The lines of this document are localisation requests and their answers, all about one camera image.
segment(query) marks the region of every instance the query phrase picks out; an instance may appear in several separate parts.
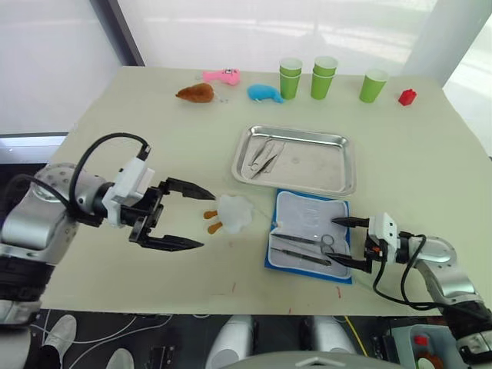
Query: metal tray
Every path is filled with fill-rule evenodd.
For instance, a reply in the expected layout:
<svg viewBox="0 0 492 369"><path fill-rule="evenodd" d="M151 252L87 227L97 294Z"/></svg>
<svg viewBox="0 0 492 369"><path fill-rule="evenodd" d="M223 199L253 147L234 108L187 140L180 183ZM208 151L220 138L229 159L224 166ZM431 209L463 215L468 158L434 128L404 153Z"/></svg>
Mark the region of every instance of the metal tray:
<svg viewBox="0 0 492 369"><path fill-rule="evenodd" d="M265 139L285 142L269 173L250 179L248 164ZM355 191L354 153L343 136L255 125L241 136L232 174L252 185L347 196Z"/></svg>

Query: paper cup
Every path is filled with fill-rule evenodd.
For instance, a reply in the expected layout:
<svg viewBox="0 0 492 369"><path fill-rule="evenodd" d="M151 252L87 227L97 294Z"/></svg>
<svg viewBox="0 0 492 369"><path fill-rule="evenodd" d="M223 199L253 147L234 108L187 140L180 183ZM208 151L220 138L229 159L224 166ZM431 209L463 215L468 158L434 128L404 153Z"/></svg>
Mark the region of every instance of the paper cup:
<svg viewBox="0 0 492 369"><path fill-rule="evenodd" d="M314 60L313 72L322 77L331 77L337 71L338 60L331 56L318 56Z"/></svg>
<svg viewBox="0 0 492 369"><path fill-rule="evenodd" d="M297 58L283 58L280 60L280 73L288 77L297 77L302 72L302 61Z"/></svg>
<svg viewBox="0 0 492 369"><path fill-rule="evenodd" d="M389 74L380 69L370 69L366 72L359 99L363 102L374 102L383 89Z"/></svg>
<svg viewBox="0 0 492 369"><path fill-rule="evenodd" d="M331 77L324 77L317 75L313 71L313 78L311 80L311 97L316 100L322 100L326 97L331 82L333 81L333 75Z"/></svg>
<svg viewBox="0 0 492 369"><path fill-rule="evenodd" d="M295 94L298 91L299 80L301 75L296 77L289 77L280 73L280 95L285 100L291 100L295 98Z"/></svg>

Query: white sneaker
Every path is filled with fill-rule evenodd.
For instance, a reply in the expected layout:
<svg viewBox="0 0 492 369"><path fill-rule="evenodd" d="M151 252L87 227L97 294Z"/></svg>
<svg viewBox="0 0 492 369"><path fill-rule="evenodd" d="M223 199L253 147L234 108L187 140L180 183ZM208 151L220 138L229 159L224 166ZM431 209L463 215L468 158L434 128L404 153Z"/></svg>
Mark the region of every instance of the white sneaker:
<svg viewBox="0 0 492 369"><path fill-rule="evenodd" d="M60 363L63 362L63 355L67 352L71 346L70 341L75 340L77 334L77 321L73 315L64 315L56 322L51 332L48 334L45 340L45 345L50 345L56 348L56 351L60 354Z"/></svg>
<svg viewBox="0 0 492 369"><path fill-rule="evenodd" d="M133 356L124 348L117 349L109 359L106 369L135 369Z"/></svg>

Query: wire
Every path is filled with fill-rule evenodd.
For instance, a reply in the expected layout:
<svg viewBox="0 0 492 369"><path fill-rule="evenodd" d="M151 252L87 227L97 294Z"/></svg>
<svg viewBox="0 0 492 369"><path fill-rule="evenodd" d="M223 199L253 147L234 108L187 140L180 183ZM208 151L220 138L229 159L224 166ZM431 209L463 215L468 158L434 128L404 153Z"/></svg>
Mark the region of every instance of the wire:
<svg viewBox="0 0 492 369"><path fill-rule="evenodd" d="M49 319L49 315L52 313L52 310L51 309L48 309L48 313L46 313L46 318L45 318L45 329L48 327L48 319ZM46 334L45 332L43 331L43 338L41 339L41 346L43 344L45 344L45 337L46 337Z"/></svg>
<svg viewBox="0 0 492 369"><path fill-rule="evenodd" d="M66 198L63 197L62 194L60 194L58 191L56 191L52 186L50 186L47 183L44 183L40 179L37 179L36 177L33 177L32 175L16 175L12 177L12 179L8 182L7 186L5 187L4 195L3 195L3 202L2 202L2 207L7 210L7 200L8 200L8 194L12 191L12 188L14 187L15 184L17 184L20 181L29 181L32 183L36 183L39 187L44 188L46 191L48 191L50 194L55 196L62 204L67 208L67 210L70 211L71 206L70 203Z"/></svg>
<svg viewBox="0 0 492 369"><path fill-rule="evenodd" d="M96 140L91 146L89 146L89 148L82 155L82 157L80 158L80 160L77 163L77 166L75 166L74 173L71 177L70 187L68 188L68 200L69 200L70 205L72 206L73 209L76 209L76 210L80 209L77 201L75 200L75 188L77 187L78 177L80 176L86 161L89 159L92 152L94 152L94 150L96 148L98 148L98 146L100 144L102 144L103 142L109 141L113 138L117 138L117 137L132 138L136 141L141 142L142 147L141 147L141 149L137 155L137 158L140 158L141 160L145 160L147 158L148 152L150 151L150 147L149 147L148 143L146 142L146 140L144 140L140 136L132 135L131 133L116 132L116 133L111 133L111 134L106 135L106 136L102 136L101 138Z"/></svg>
<svg viewBox="0 0 492 369"><path fill-rule="evenodd" d="M411 258L412 264L417 259L416 255L418 255L418 253L422 250L422 248L424 247L425 242L427 240L427 238L423 234L419 235L418 237L422 237L423 239L422 239L422 242L419 244L417 250L415 251L414 255L412 255L412 258ZM404 292L404 298L406 298L406 300L400 300L398 298L393 298L393 297L388 296L387 294L384 294L383 292L379 291L377 289L377 285L379 284L379 281L381 280L381 277L383 276L384 269L386 268L386 261L387 261L387 243L384 240L381 242L381 250L383 251L383 257L381 259L381 266L379 268L379 272L376 275L376 279L374 279L372 289L374 290L374 292L376 292L376 294L378 294L382 298L385 298L389 301L393 301L396 304L406 305L410 308L413 308L414 310L427 311L427 310L431 310L431 309L435 309L435 308L446 308L446 309L459 311L460 313L463 313L463 314L468 314L471 317L474 317L474 318L479 319L479 320L488 321L487 316L484 316L482 314L478 314L474 311L470 311L470 310L465 309L463 307L458 307L456 305L442 304L440 302L433 302L433 301L430 301L430 302L411 302L406 298L407 297L406 292ZM405 282L406 282L406 276L402 275L400 285L403 286L403 289L404 289Z"/></svg>
<svg viewBox="0 0 492 369"><path fill-rule="evenodd" d="M362 340L361 338L359 337L359 334L357 333L357 331L355 330L354 328L354 325L352 324L351 320L348 318L347 315L344 316L345 318L345 321L348 323L348 326L351 328L352 330L352 333L354 334L355 336L355 339L357 340L357 342L359 343L359 346L361 347L361 350L362 350L362 353L364 354L364 356L368 356L367 355L367 351L366 351L366 348L364 347L364 345L362 344Z"/></svg>
<svg viewBox="0 0 492 369"><path fill-rule="evenodd" d="M48 336L51 335L57 339L59 339L60 341L64 341L64 342L68 342L69 344L96 344L98 342L101 342L101 341L104 341L104 340L107 340L108 338L111 338L111 337L114 337L115 335L117 334L120 334L122 331L124 331L126 328L130 327L135 321L137 320L137 317L134 317L133 319L131 319L130 323L126 324L122 329L120 329L118 332L115 332L113 334L110 334L109 336L107 337L103 337L103 338L98 338L97 340L92 340L92 341L70 341L70 340L65 340L64 338L60 337L60 336L57 336L56 334L53 334L51 331L48 331L44 328L41 328L39 327L38 325L36 324L31 324L31 327L34 327L34 328L37 328L41 331L43 331L43 334L44 333L47 333Z"/></svg>
<svg viewBox="0 0 492 369"><path fill-rule="evenodd" d="M125 336L128 336L130 334L134 334L134 333L138 333L138 332L142 332L142 331L146 331L146 330L149 330L149 329L157 329L157 328L161 328L161 327L164 327L170 320L172 319L172 315L169 315L168 319L166 319L166 321L164 323L160 323L158 325L154 325L152 327L145 327L145 328L140 328L140 329L135 329L134 331L130 331L128 333L124 333L124 334L120 334L119 336L116 336L116 337L113 337L109 340L106 340L106 341L102 341L102 342L99 342L98 344L95 344L94 346L91 346L90 348L88 348L87 350L85 350L83 353L80 354L79 357L77 357L77 359L75 359L75 361L70 365L70 367L68 367L68 369L73 369L73 367L86 355L88 354L89 352L91 352L92 350L94 350L95 348L103 345L103 344L106 344L108 342L111 342L111 341L115 341L115 340L118 340L122 337L125 337Z"/></svg>

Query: table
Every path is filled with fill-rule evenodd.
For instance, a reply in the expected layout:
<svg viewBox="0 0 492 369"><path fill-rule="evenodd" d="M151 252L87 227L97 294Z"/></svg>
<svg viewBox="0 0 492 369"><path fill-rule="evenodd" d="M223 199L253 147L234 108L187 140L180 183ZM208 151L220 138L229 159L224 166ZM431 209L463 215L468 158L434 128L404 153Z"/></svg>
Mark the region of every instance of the table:
<svg viewBox="0 0 492 369"><path fill-rule="evenodd" d="M179 194L164 199L154 234L203 241L193 251L167 253L140 248L130 229L81 226L55 269L42 298L45 308L182 314L361 314L412 315L379 298L374 275L354 272L354 285L272 271L264 253L274 205L273 188L233 179L231 162L240 134L252 125L280 125L325 131L354 143L357 190L346 199L351 214L387 211L399 228L436 235L456 249L460 265L492 306L492 163L451 107L435 81L395 77L373 104L358 100L361 76L337 76L328 97L309 96L303 75L298 97L283 105L248 99L253 83L278 85L278 75L242 73L237 87L214 84L223 102L192 104L175 93L197 83L198 71L122 68L106 92L87 110L53 162L76 162L96 139L114 131L146 138L154 182L167 176L193 181L217 196L239 194L255 206L254 220L241 233L207 233L203 213L213 201ZM418 93L408 107L397 103L407 88ZM87 169L109 181L139 145L114 140L94 153ZM361 256L364 232L352 233ZM397 295L403 267L390 266L380 284ZM429 301L416 271L408 280L410 299Z"/></svg>

